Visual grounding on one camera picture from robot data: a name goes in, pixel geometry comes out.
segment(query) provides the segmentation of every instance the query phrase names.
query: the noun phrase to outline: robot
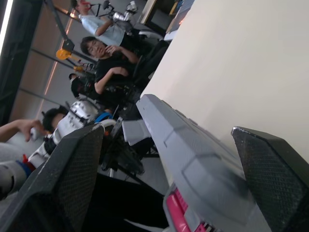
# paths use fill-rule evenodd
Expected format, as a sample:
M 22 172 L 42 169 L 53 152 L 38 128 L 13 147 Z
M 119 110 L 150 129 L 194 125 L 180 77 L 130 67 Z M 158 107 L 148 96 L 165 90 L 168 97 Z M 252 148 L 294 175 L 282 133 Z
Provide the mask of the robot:
M 104 131 L 116 124 L 115 120 L 110 119 L 111 114 L 102 111 L 88 98 L 76 101 L 68 108 L 69 113 L 59 122 L 54 133 L 44 137 L 42 145 L 28 159 L 24 156 L 22 162 L 14 160 L 0 163 L 0 200 L 18 191 L 30 174 L 48 160 L 64 136 L 93 123 L 99 123 Z M 38 138 L 34 129 L 31 130 L 31 137 L 33 140 Z

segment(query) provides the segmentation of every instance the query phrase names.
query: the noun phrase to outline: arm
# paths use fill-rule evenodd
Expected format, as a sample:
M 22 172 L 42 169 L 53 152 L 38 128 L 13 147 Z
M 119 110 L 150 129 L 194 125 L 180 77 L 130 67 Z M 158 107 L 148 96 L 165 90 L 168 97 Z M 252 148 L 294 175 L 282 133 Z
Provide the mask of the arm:
M 104 32 L 106 32 L 106 30 L 112 25 L 112 21 L 111 20 L 107 20 L 106 23 L 104 23 L 101 27 L 99 27 L 96 32 L 95 32 L 95 36 L 100 36 L 102 35 Z
M 98 94 L 103 93 L 104 87 L 105 87 L 106 83 L 111 79 L 112 75 L 113 75 L 113 71 L 112 71 L 112 69 L 110 69 L 107 72 L 107 74 L 101 80 L 99 80 L 98 82 L 95 83 L 95 89 L 96 89 L 96 92 Z
M 122 52 L 122 54 L 124 54 L 128 58 L 130 63 L 132 63 L 132 64 L 138 63 L 139 58 L 133 52 L 130 52 L 129 50 L 125 49 L 124 47 L 120 47 L 120 51 Z
M 124 54 L 130 63 L 132 64 L 137 64 L 139 61 L 139 58 L 133 53 L 130 52 L 129 50 L 125 49 L 124 47 L 119 47 L 119 46 L 107 46 L 105 49 L 111 56 L 113 55 L 114 52 L 119 51 L 122 54 Z
M 36 128 L 43 135 L 46 134 L 39 120 L 20 119 L 0 127 L 0 142 L 8 141 L 19 131 L 24 134 L 28 142 L 31 138 L 30 130 L 32 128 Z
M 103 20 L 103 21 L 106 21 L 106 22 L 111 21 L 109 18 L 107 18 L 105 16 L 101 16 L 100 19 Z
M 95 90 L 98 94 L 102 94 L 105 88 L 105 85 L 107 82 L 112 78 L 114 74 L 122 75 L 122 76 L 128 76 L 129 73 L 127 70 L 121 67 L 111 68 L 109 71 L 105 74 L 105 76 L 95 83 Z

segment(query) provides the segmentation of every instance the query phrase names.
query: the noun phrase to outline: hand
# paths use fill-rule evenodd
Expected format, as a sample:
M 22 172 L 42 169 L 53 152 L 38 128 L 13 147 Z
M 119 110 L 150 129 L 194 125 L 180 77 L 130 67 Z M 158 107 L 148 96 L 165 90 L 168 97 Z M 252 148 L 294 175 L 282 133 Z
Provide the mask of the hand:
M 111 45 L 111 46 L 107 46 L 105 48 L 105 51 L 110 54 L 111 56 L 113 55 L 114 52 L 121 52 L 122 50 L 122 47 L 119 47 L 119 46 L 114 46 L 114 45 Z
M 46 135 L 47 132 L 44 130 L 43 125 L 39 120 L 26 120 L 21 119 L 17 121 L 17 127 L 20 132 L 25 136 L 26 142 L 29 142 L 31 138 L 31 129 L 35 128 L 40 134 Z
M 129 76 L 129 72 L 121 67 L 116 67 L 116 68 L 112 68 L 111 71 L 113 72 L 113 74 L 119 74 L 122 76 Z

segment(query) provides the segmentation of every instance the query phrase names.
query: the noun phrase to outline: red part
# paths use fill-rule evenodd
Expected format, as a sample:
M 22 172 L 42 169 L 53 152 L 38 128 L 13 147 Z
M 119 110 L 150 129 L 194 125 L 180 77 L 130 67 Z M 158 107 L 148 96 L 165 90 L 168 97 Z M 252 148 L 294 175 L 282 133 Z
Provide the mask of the red part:
M 169 209 L 169 214 L 173 220 L 177 232 L 191 232 L 185 218 L 183 216 L 183 209 L 181 208 L 175 194 L 168 196 L 166 204 Z
M 28 166 L 28 168 L 33 172 L 35 170 L 35 167 L 33 166 L 32 163 L 27 162 L 26 165 Z
M 195 232 L 206 232 L 206 229 L 202 224 L 200 224 Z
M 180 203 L 181 208 L 183 209 L 183 213 L 185 213 L 188 209 L 188 204 L 183 199 L 182 195 L 180 194 L 178 188 L 175 190 L 176 197 L 178 199 L 178 202 Z
M 82 5 L 88 5 L 87 10 L 90 10 L 90 9 L 91 9 L 91 3 L 87 2 L 87 1 L 84 1 L 84 0 L 81 0 L 81 4 L 82 4 Z
M 28 158 L 27 158 L 27 156 L 24 154 L 23 155 L 23 163 L 27 163 L 28 162 Z

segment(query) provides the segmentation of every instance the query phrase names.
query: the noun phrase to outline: gray plastic panel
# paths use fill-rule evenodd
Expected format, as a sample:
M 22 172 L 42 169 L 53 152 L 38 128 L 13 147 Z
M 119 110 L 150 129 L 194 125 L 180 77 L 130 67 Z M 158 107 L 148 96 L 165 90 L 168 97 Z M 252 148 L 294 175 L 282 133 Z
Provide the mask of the gray plastic panel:
M 122 129 L 125 141 L 128 142 L 130 146 L 137 144 L 143 139 L 151 137 L 151 134 L 142 119 L 137 121 L 123 121 Z
M 137 107 L 178 190 L 202 220 L 224 232 L 270 232 L 239 157 L 154 95 Z

